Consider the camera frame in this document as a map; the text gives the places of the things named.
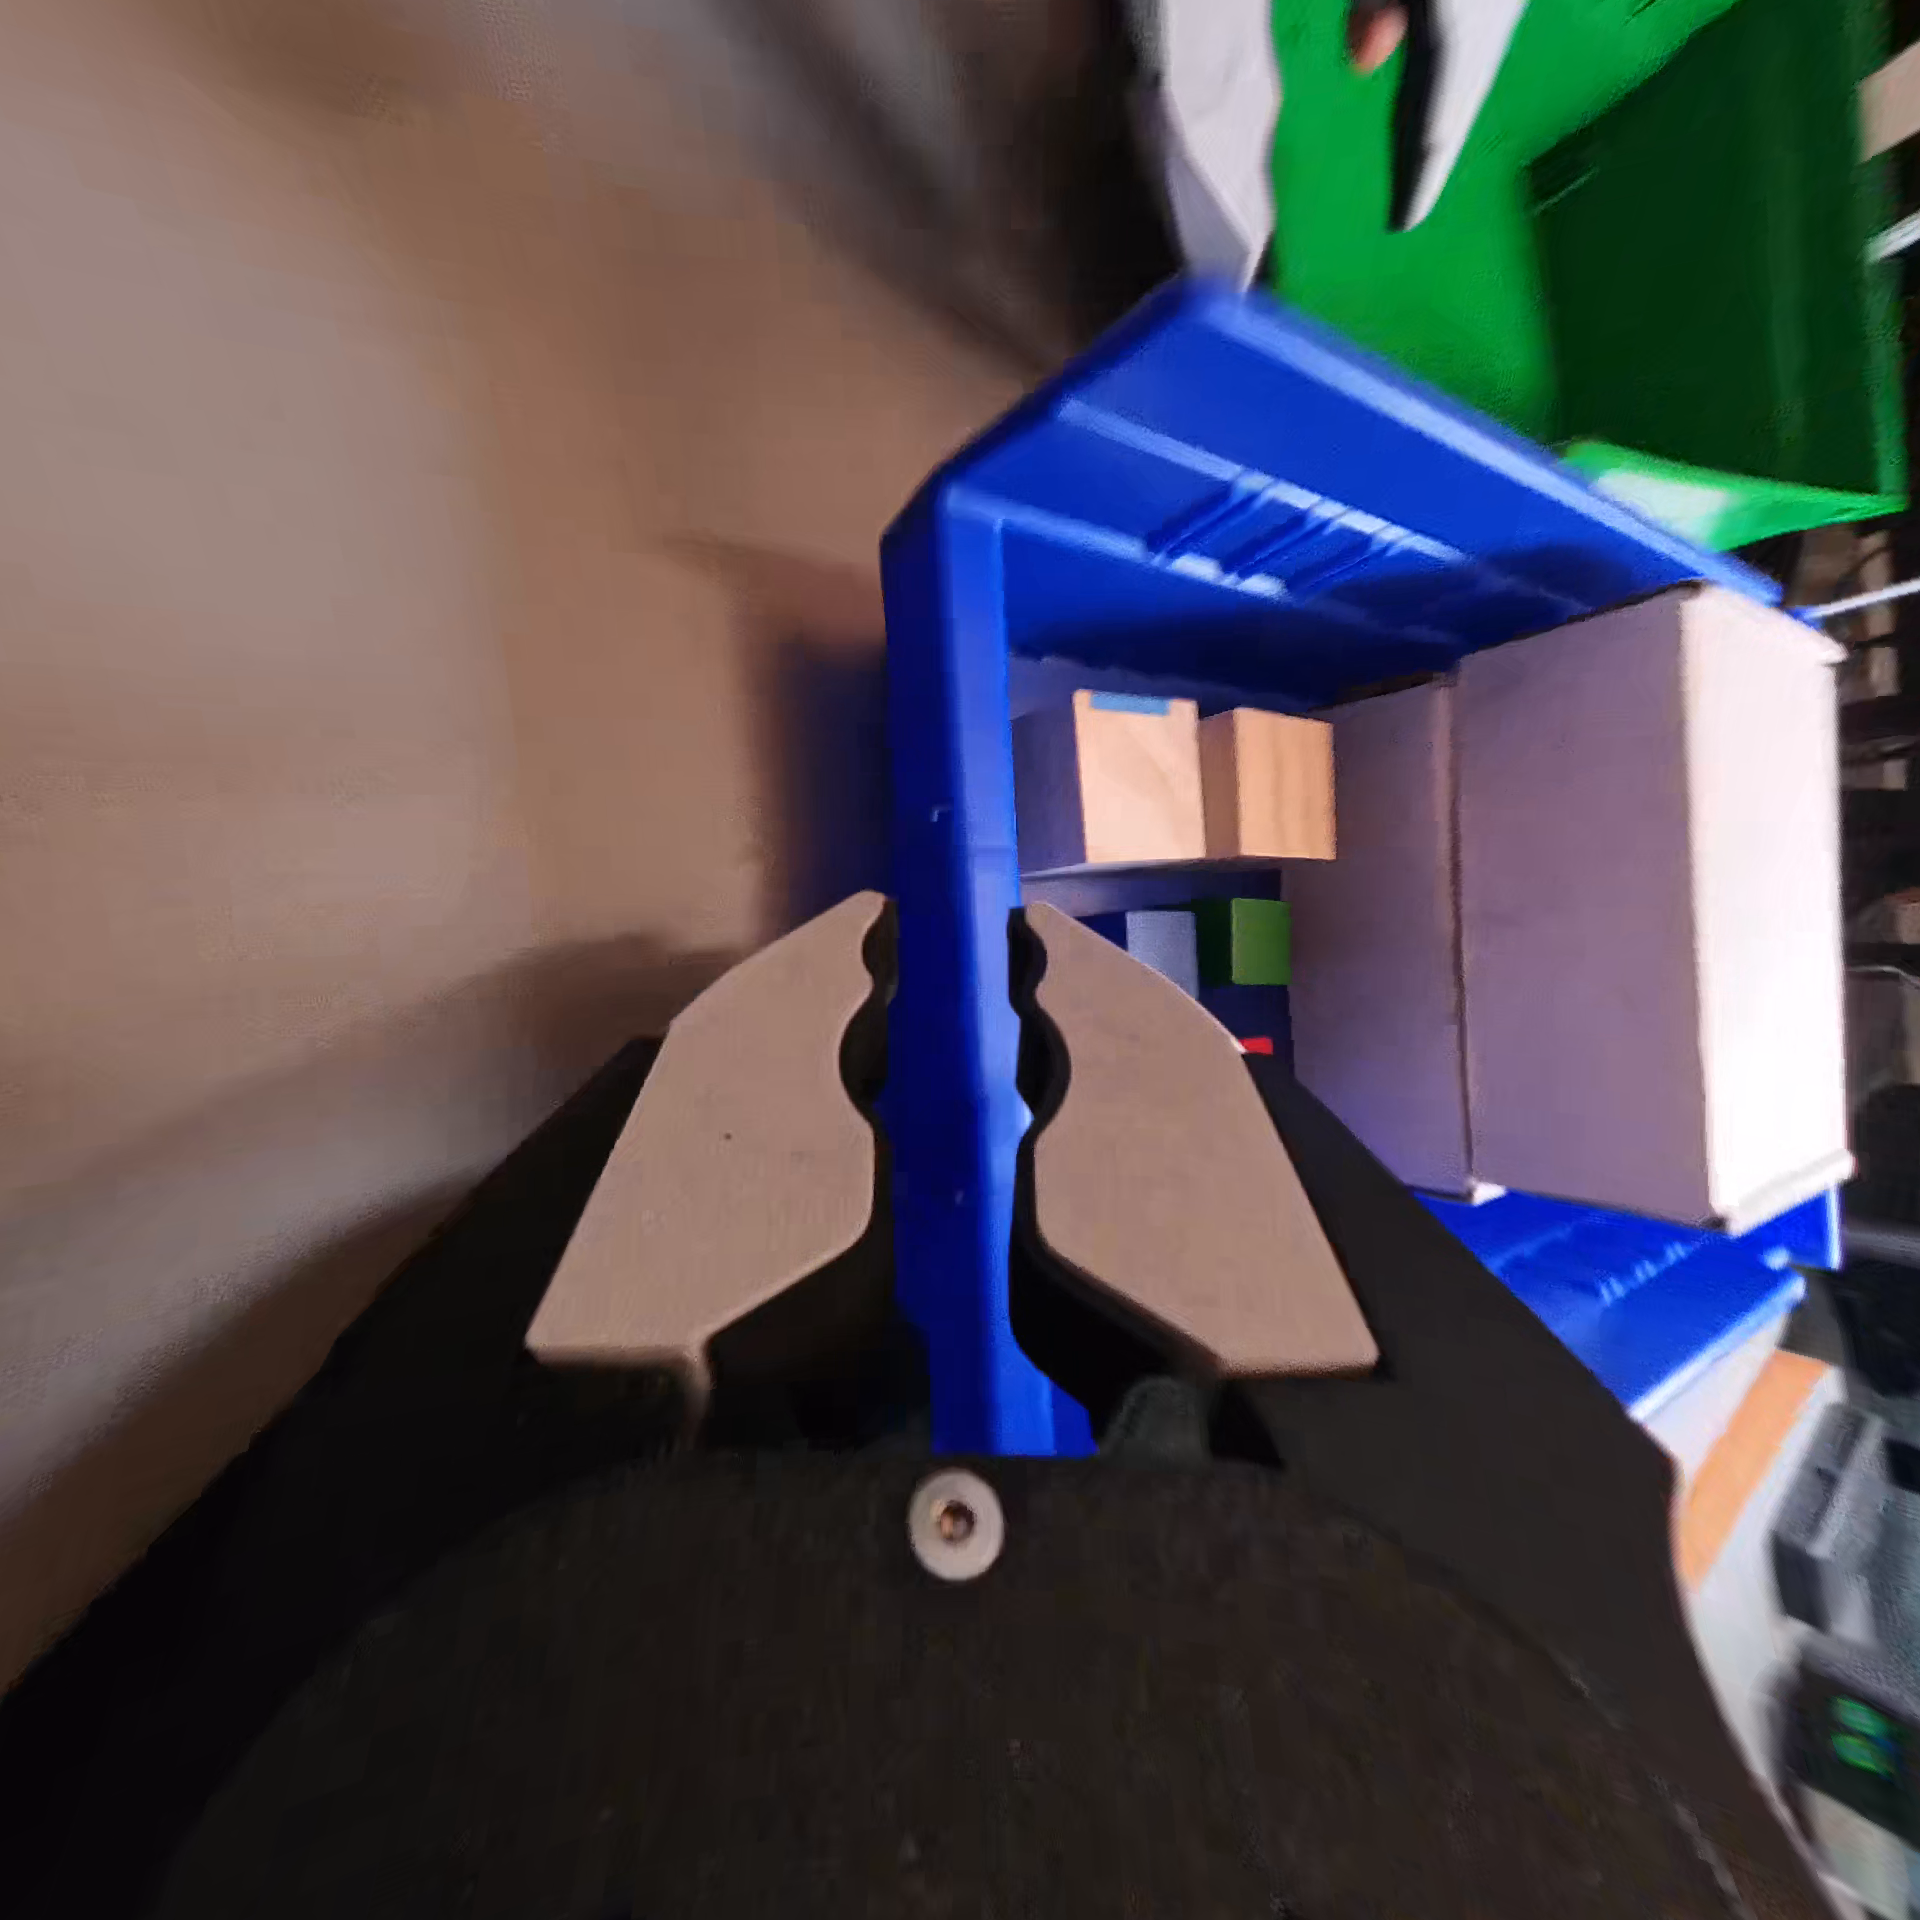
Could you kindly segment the white cardboard box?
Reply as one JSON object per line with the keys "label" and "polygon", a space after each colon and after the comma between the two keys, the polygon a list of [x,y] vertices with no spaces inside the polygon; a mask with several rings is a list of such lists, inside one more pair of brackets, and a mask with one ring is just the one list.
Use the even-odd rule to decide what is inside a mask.
{"label": "white cardboard box", "polygon": [[1482,1181],[1750,1232],[1852,1176],[1839,659],[1693,582],[1457,670]]}
{"label": "white cardboard box", "polygon": [[1330,714],[1335,858],[1287,868],[1301,1084],[1403,1185],[1467,1208],[1474,1165],[1457,909],[1452,678]]}

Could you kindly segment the small grey block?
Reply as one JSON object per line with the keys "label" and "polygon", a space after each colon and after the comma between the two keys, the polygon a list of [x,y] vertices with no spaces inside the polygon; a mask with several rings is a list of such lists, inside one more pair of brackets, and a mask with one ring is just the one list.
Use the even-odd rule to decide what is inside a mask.
{"label": "small grey block", "polygon": [[1119,914],[1124,950],[1139,964],[1163,977],[1188,998],[1197,998],[1203,969],[1197,962],[1195,914],[1179,908],[1134,908]]}

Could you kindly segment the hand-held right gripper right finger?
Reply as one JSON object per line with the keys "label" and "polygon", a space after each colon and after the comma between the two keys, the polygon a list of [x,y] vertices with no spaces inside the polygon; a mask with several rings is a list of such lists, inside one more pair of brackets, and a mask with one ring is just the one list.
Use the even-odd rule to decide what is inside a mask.
{"label": "hand-held right gripper right finger", "polygon": [[1369,1374],[1377,1338],[1237,1037],[1049,904],[1017,946],[1015,1218],[1043,1283],[1209,1380]]}

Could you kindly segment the blue plastic bin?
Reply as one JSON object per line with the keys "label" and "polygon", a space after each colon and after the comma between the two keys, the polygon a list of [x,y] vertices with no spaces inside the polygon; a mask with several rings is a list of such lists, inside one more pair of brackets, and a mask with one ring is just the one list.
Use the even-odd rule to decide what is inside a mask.
{"label": "blue plastic bin", "polygon": [[1786,612],[1755,570],[1206,280],[1154,292],[938,469],[881,542],[881,577],[903,1297],[934,1444],[991,1457],[1073,1457],[1093,1433],[1089,1393],[1044,1374],[1013,1321],[1030,1123],[1015,696],[1079,670],[1117,696],[1310,715],[1676,588]]}

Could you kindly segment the wooden block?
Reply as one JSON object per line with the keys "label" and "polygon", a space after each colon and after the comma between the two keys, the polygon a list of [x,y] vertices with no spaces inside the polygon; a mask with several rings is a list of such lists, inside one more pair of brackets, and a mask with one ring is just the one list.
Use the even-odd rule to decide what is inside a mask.
{"label": "wooden block", "polygon": [[1206,854],[1197,705],[1079,688],[1013,722],[1022,876]]}
{"label": "wooden block", "polygon": [[1230,709],[1197,725],[1204,860],[1332,860],[1337,854],[1330,722]]}

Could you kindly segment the small green block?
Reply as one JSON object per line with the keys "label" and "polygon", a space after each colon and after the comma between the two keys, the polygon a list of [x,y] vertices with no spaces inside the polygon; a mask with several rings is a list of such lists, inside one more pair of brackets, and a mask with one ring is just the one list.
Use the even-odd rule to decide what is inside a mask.
{"label": "small green block", "polygon": [[1197,980],[1206,989],[1285,989],[1291,980],[1289,904],[1217,896],[1191,904]]}

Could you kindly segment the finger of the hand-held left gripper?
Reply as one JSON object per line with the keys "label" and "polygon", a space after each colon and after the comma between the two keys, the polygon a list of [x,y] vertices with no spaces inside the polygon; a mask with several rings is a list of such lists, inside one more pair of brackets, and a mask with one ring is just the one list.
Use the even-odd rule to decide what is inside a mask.
{"label": "finger of the hand-held left gripper", "polygon": [[1443,200],[1498,82],[1526,2],[1403,2],[1388,226],[1411,232]]}
{"label": "finger of the hand-held left gripper", "polygon": [[1141,134],[1188,274],[1246,292],[1275,233],[1267,2],[1141,2]]}

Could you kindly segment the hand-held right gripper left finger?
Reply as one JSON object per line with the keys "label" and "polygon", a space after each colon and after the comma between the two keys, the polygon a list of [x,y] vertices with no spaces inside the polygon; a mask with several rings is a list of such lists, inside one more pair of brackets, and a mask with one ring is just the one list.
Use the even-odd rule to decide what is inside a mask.
{"label": "hand-held right gripper left finger", "polygon": [[658,1369],[691,1396],[834,1377],[895,1317],[891,1154],[876,1101],[895,909],[858,892],[683,1005],[526,1348]]}

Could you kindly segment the green plastic bin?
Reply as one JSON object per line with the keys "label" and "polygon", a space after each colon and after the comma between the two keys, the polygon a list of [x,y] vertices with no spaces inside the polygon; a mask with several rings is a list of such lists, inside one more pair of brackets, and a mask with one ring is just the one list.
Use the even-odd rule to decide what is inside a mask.
{"label": "green plastic bin", "polygon": [[1526,4],[1430,213],[1389,232],[1401,62],[1279,2],[1270,285],[1409,378],[1732,550],[1908,501],[1892,4]]}

